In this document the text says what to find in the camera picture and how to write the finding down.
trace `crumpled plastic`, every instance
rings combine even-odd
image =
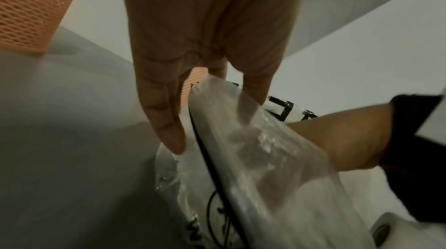
[[[324,151],[214,77],[189,110],[206,161],[185,114],[185,154],[161,146],[156,180],[195,248],[375,248]]]

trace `plastic bag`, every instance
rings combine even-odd
[[[194,86],[189,107],[208,164],[184,117],[185,154],[161,146],[156,172],[159,193],[195,248],[374,248],[323,151],[216,78]]]

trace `plastic wrap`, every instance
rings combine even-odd
[[[208,77],[189,110],[201,149],[183,121],[186,152],[160,148],[157,188],[196,248],[374,248],[327,155],[235,85]]]

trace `plastic-wrapped silver object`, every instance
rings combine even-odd
[[[200,149],[190,137],[186,154],[177,157],[177,172],[171,172],[175,175],[157,180],[164,181],[158,185],[164,197],[173,193],[167,188],[178,187],[171,197],[177,201],[175,208],[196,221],[189,235],[210,241],[196,248],[374,248],[326,154],[235,85],[207,78],[193,87],[189,110]],[[160,163],[157,158],[157,173],[168,173],[158,171],[165,165]],[[222,199],[212,198],[207,205],[201,197],[217,195],[205,166]],[[194,202],[181,201],[182,187],[194,193],[188,195]],[[221,216],[215,214],[218,209]]]

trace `clear plastic packaging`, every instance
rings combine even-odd
[[[158,191],[196,248],[374,248],[326,154],[238,87],[207,77],[193,87],[189,110],[206,163],[185,118],[185,154],[161,146],[156,171]]]

